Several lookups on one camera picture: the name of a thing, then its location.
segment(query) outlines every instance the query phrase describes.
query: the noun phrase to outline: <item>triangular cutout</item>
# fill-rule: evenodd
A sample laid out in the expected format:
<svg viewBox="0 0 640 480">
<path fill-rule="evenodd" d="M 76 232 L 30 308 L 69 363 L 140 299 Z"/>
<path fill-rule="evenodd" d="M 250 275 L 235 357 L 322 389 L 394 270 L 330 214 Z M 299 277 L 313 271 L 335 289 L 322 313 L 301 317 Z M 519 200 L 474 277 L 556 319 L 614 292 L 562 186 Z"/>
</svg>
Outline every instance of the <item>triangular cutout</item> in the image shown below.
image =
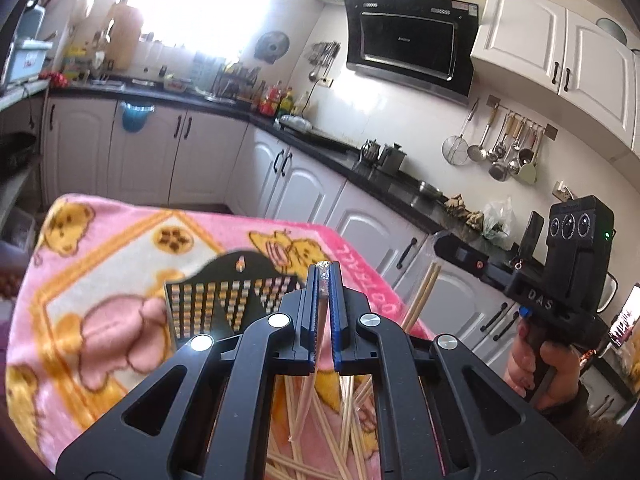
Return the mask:
<svg viewBox="0 0 640 480">
<path fill-rule="evenodd" d="M 124 423 L 150 436 L 160 434 L 186 374 L 183 365 L 171 368 L 123 414 Z"/>
<path fill-rule="evenodd" d="M 497 435 L 520 423 L 520 415 L 472 368 L 464 368 L 463 375 L 476 401 L 482 422 L 490 435 Z"/>
</svg>

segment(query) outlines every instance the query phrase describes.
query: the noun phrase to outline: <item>small display screen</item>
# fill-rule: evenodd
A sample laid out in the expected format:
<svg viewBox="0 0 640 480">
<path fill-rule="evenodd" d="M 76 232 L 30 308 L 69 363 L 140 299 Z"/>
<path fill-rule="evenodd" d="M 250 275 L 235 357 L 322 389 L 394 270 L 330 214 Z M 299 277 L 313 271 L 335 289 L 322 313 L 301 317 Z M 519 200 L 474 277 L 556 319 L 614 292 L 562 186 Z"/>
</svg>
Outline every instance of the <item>small display screen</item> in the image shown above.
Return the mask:
<svg viewBox="0 0 640 480">
<path fill-rule="evenodd" d="M 625 306 L 609 329 L 611 342 L 620 348 L 629 339 L 634 326 L 640 319 L 640 284 L 636 283 L 626 299 Z"/>
<path fill-rule="evenodd" d="M 443 20 L 363 12 L 361 56 L 449 80 L 456 54 L 456 27 Z"/>
</svg>

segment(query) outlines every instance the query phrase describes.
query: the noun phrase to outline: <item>kettle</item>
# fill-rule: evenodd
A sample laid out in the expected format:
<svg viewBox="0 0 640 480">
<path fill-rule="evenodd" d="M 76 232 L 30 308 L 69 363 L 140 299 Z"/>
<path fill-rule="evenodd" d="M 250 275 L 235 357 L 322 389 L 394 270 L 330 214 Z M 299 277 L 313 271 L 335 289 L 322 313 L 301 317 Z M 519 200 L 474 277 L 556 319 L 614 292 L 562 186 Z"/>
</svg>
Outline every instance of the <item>kettle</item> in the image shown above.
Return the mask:
<svg viewBox="0 0 640 480">
<path fill-rule="evenodd" d="M 376 139 L 367 139 L 360 149 L 360 161 L 375 164 L 378 161 L 379 152 L 380 145 L 376 142 Z"/>
<path fill-rule="evenodd" d="M 380 154 L 380 158 L 378 159 L 380 171 L 389 175 L 395 175 L 398 172 L 402 161 L 406 157 L 406 153 L 400 148 L 400 144 L 396 144 L 395 142 L 393 146 L 385 144 L 385 147 Z"/>
</svg>

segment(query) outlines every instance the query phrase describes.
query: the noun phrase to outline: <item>shelf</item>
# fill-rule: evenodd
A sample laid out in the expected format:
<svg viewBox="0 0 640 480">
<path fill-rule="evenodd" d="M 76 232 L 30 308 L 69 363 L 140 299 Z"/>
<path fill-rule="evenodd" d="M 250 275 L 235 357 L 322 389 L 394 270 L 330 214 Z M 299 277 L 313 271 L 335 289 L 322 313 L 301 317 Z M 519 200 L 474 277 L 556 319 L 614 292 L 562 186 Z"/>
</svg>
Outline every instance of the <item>shelf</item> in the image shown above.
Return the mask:
<svg viewBox="0 0 640 480">
<path fill-rule="evenodd" d="M 8 107 L 15 105 L 17 102 L 22 101 L 27 97 L 27 92 L 30 96 L 33 96 L 49 86 L 49 80 L 43 79 L 26 83 L 24 85 L 17 86 L 7 90 L 4 95 L 0 96 L 0 111 L 6 110 Z"/>
<path fill-rule="evenodd" d="M 24 168 L 0 184 L 0 232 L 2 232 L 11 209 L 24 189 L 28 177 L 39 163 L 40 157 L 33 157 Z"/>
</svg>

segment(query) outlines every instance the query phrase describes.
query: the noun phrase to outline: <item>pink cartoon animal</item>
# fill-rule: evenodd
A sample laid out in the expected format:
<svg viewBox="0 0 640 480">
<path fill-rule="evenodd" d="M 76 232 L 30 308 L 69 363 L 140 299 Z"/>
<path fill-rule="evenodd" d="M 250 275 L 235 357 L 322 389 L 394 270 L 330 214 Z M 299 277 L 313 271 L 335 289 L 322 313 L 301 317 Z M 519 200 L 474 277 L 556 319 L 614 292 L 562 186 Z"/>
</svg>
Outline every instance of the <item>pink cartoon animal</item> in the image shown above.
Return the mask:
<svg viewBox="0 0 640 480">
<path fill-rule="evenodd" d="M 104 387 L 107 375 L 130 366 L 141 374 L 164 359 L 166 307 L 160 298 L 113 296 L 82 320 L 80 380 L 87 389 Z"/>
</svg>

